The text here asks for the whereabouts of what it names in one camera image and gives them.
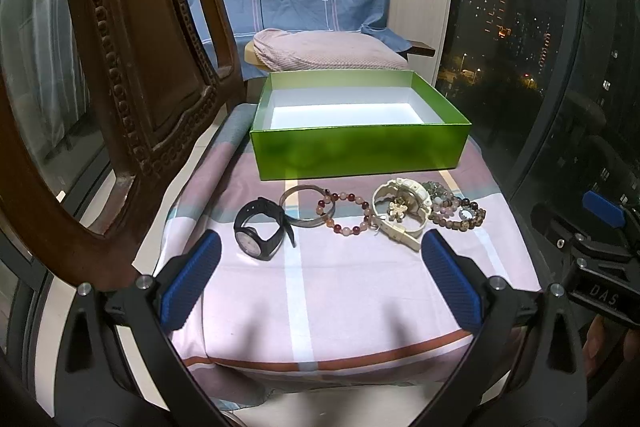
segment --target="jewelry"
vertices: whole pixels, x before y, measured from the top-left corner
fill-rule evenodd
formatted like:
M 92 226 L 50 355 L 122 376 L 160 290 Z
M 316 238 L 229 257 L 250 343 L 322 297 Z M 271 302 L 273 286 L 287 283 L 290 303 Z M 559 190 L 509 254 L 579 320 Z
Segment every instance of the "jewelry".
M 447 229 L 460 230 L 460 232 L 466 232 L 482 226 L 486 217 L 486 210 L 480 208 L 475 201 L 454 196 L 450 190 L 436 182 L 427 182 L 422 186 L 433 197 L 432 212 L 428 218 L 435 225 L 440 225 Z M 458 211 L 460 221 L 447 219 L 447 217 L 453 217 L 456 211 Z
M 350 229 L 349 227 L 341 227 L 329 216 L 328 213 L 327 214 L 324 213 L 324 208 L 327 203 L 333 202 L 335 204 L 335 201 L 338 201 L 338 200 L 352 201 L 353 203 L 359 204 L 362 207 L 364 211 L 364 219 L 362 220 L 362 223 L 360 223 L 359 227 L 353 227 L 352 229 Z M 324 219 L 325 224 L 330 229 L 334 229 L 335 233 L 341 233 L 343 236 L 346 237 L 351 234 L 359 235 L 360 232 L 364 232 L 365 230 L 367 230 L 370 227 L 370 219 L 371 219 L 371 215 L 373 214 L 373 211 L 370 208 L 369 202 L 365 201 L 364 198 L 361 198 L 360 196 L 356 196 L 355 194 L 347 194 L 346 192 L 341 192 L 340 194 L 334 192 L 332 194 L 331 191 L 328 188 L 326 188 L 324 190 L 324 198 L 318 201 L 318 206 L 316 207 L 316 214 L 318 214 L 322 219 Z
M 268 239 L 261 238 L 254 227 L 244 226 L 250 217 L 257 216 L 258 214 L 273 217 L 278 224 L 278 229 Z M 247 203 L 240 209 L 234 222 L 234 233 L 238 245 L 245 254 L 260 261 L 268 261 L 273 257 L 273 253 L 281 244 L 285 232 L 289 235 L 291 244 L 295 246 L 296 242 L 293 236 L 293 229 L 287 220 L 287 216 L 284 214 L 284 210 L 279 204 L 266 198 L 258 198 L 255 201 Z
M 386 211 L 387 216 L 381 216 L 376 208 L 376 203 L 386 200 L 389 197 L 393 201 Z M 402 243 L 412 250 L 420 251 L 420 241 L 424 227 L 427 224 L 427 216 L 431 212 L 431 197 L 422 185 L 407 178 L 396 178 L 380 185 L 373 194 L 374 215 L 372 225 L 379 227 L 390 239 Z M 404 219 L 405 214 L 420 219 L 420 226 L 416 230 L 407 230 L 402 225 L 394 225 L 392 220 L 399 222 Z
M 326 191 L 324 188 L 320 188 L 317 185 L 296 185 L 295 187 L 291 187 L 289 190 L 286 190 L 283 195 L 280 197 L 279 204 L 282 208 L 284 208 L 284 203 L 287 198 L 292 195 L 294 192 L 298 192 L 299 190 L 315 190 L 322 194 L 322 200 L 318 201 L 318 206 L 316 207 L 316 214 L 318 213 L 318 207 L 322 206 L 322 214 L 318 214 L 319 217 L 314 217 L 312 219 L 298 219 L 297 217 L 287 216 L 287 219 L 294 227 L 302 227 L 303 229 L 311 229 L 313 227 L 319 227 L 324 224 L 325 220 L 331 217 L 334 217 L 335 213 L 335 201 L 329 198 L 329 201 L 325 201 Z M 324 206 L 327 203 L 331 203 L 331 208 L 324 213 Z

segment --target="red and pink beaded bracelet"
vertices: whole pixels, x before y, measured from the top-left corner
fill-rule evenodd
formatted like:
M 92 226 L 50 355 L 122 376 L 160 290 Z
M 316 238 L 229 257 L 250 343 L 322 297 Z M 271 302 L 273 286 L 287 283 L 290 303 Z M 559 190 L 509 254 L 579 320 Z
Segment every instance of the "red and pink beaded bracelet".
M 349 227 L 341 227 L 331 217 L 325 214 L 325 205 L 327 203 L 331 203 L 332 201 L 338 200 L 352 201 L 353 203 L 359 204 L 362 207 L 362 209 L 364 210 L 364 219 L 362 220 L 362 223 L 360 223 L 359 227 L 353 227 L 352 229 L 350 229 Z M 332 194 L 331 191 L 326 188 L 324 190 L 324 198 L 318 201 L 318 206 L 316 206 L 316 214 L 318 214 L 318 216 L 320 217 L 324 217 L 326 225 L 330 229 L 334 229 L 335 233 L 341 233 L 346 237 L 348 235 L 351 235 L 352 233 L 353 235 L 358 235 L 360 232 L 364 232 L 365 230 L 367 230 L 370 226 L 369 221 L 371 219 L 371 214 L 373 214 L 373 211 L 371 210 L 369 203 L 360 196 L 356 196 L 355 194 L 347 194 L 346 192 L 341 192 L 340 194 L 334 192 Z

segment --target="hand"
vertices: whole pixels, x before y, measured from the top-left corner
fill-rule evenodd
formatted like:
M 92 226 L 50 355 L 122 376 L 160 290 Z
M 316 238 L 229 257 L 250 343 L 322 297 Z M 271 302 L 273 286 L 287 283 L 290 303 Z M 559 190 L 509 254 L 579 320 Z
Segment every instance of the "hand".
M 604 327 L 604 319 L 601 315 L 597 315 L 587 333 L 587 341 L 582 348 L 582 357 L 584 359 L 584 371 L 589 378 L 597 370 L 599 363 L 596 357 L 606 339 L 606 331 Z M 623 354 L 625 360 L 630 362 L 636 356 L 640 355 L 640 331 L 629 330 L 626 332 L 625 342 L 623 344 Z

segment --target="pink towel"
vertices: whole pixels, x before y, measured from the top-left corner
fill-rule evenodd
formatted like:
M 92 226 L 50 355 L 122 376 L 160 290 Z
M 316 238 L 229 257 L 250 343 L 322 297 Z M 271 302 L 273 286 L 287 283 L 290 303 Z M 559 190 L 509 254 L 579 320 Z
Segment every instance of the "pink towel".
M 254 49 L 273 71 L 409 69 L 404 58 L 362 33 L 289 33 L 268 28 L 256 33 Z

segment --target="black watch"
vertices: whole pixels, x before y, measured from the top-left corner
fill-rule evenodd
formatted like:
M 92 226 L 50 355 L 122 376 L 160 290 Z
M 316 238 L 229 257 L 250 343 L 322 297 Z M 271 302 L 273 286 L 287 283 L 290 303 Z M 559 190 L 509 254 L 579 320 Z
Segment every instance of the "black watch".
M 254 227 L 244 226 L 250 217 L 257 216 L 258 214 L 273 217 L 279 225 L 276 233 L 268 239 L 261 238 Z M 291 244 L 295 247 L 296 242 L 293 236 L 293 229 L 291 228 L 291 224 L 284 213 L 284 209 L 279 206 L 279 204 L 274 203 L 271 200 L 267 200 L 266 198 L 258 198 L 255 201 L 247 203 L 240 209 L 234 222 L 236 241 L 242 251 L 255 259 L 260 259 L 261 261 L 270 260 L 273 256 L 273 252 L 275 252 L 282 242 L 285 231 L 287 232 L 287 235 L 289 235 Z

